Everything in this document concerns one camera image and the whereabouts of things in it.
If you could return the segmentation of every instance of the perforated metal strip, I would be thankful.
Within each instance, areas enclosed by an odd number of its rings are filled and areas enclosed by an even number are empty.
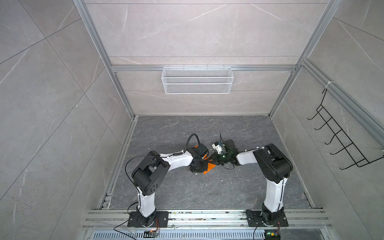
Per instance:
[[[233,229],[233,230],[160,230],[160,235],[156,240],[203,240],[203,239],[253,239],[254,229]],[[135,236],[129,234],[137,240],[153,239],[144,233],[144,230],[137,230]],[[130,237],[113,230],[96,230],[92,240],[125,240]],[[256,229],[255,239],[264,239],[264,230]]]

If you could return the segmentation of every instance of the black hose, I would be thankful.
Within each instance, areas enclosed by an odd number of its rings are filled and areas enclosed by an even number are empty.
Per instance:
[[[192,134],[189,136],[189,138],[188,138],[188,140],[187,140],[187,143],[185,144],[185,147],[184,147],[184,152],[186,152],[186,151],[187,151],[187,148],[188,148],[188,144],[189,144],[189,140],[191,140],[192,136],[195,136],[195,137],[196,137],[196,139],[197,139],[197,142],[198,142],[198,144],[200,145],[200,140],[199,140],[199,137],[198,137],[198,136],[197,136],[195,133],[192,133]]]

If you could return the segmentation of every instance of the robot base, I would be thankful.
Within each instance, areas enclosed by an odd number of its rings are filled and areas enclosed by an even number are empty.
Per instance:
[[[156,227],[156,218],[159,221],[160,227],[168,226],[168,215],[167,211],[154,211],[148,217],[144,217],[138,209],[135,212],[130,213],[127,227]]]
[[[260,224],[264,224],[270,227],[278,227],[279,222],[281,227],[288,227],[288,221],[285,217],[284,208],[282,207],[277,212],[270,212],[263,204],[263,211],[252,211],[247,210],[245,214],[248,217],[248,226],[249,227],[257,227]]]

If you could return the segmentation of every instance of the marble-patterned floor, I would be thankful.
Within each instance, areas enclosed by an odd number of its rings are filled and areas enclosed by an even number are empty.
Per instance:
[[[220,132],[223,140],[233,139],[240,151],[274,143],[284,152],[268,116],[140,116],[124,161],[151,150],[180,151],[191,133],[196,133],[212,153],[211,144],[219,141]],[[128,164],[129,175],[141,160]],[[265,192],[266,178],[258,164],[236,166],[233,170],[217,166],[205,175],[180,167],[168,172],[156,191],[155,204],[157,209],[257,209],[262,206]],[[135,201],[137,192],[121,169],[110,208],[126,209]],[[295,171],[287,181],[284,207],[310,208]]]

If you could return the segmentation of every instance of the vertical metal post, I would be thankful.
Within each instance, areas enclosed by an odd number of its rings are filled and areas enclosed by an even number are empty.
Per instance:
[[[100,55],[101,60],[103,61],[105,68],[107,69],[107,72],[109,76],[112,79],[113,84],[116,87],[116,90],[119,93],[119,96],[121,98],[121,101],[124,104],[125,109],[127,110],[129,117],[131,119],[134,118],[134,113],[132,111],[132,108],[129,104],[129,101],[127,99],[127,96],[125,95],[124,89],[121,86],[121,83],[119,79],[117,78],[115,72],[112,70],[112,64],[109,60],[109,57],[107,55],[107,52],[103,46],[103,43],[101,42],[100,36],[98,35],[96,28],[94,26],[94,23],[92,21],[92,18],[88,12],[87,6],[85,5],[83,0],[73,0],[77,10],[79,11],[79,14],[85,24],[85,27],[87,28],[89,35],[91,36],[91,39]]]
[[[333,15],[336,13],[342,1],[343,0],[330,0],[328,2],[328,5],[324,10],[323,15],[321,16],[319,23],[317,24],[311,38],[309,39],[307,45],[305,46],[303,52],[301,53],[296,63],[296,70],[292,72],[288,77],[287,82],[283,86],[279,96],[277,97],[275,103],[273,104],[271,110],[269,111],[270,118],[273,118],[280,104],[283,102],[288,90],[291,88],[293,82],[295,81],[297,74],[300,72],[301,68],[303,67],[301,62],[303,61],[304,58],[308,58],[308,56],[311,54],[312,50],[316,46],[316,43],[319,41],[320,37],[322,36],[323,32],[327,28],[329,22],[331,21]]]

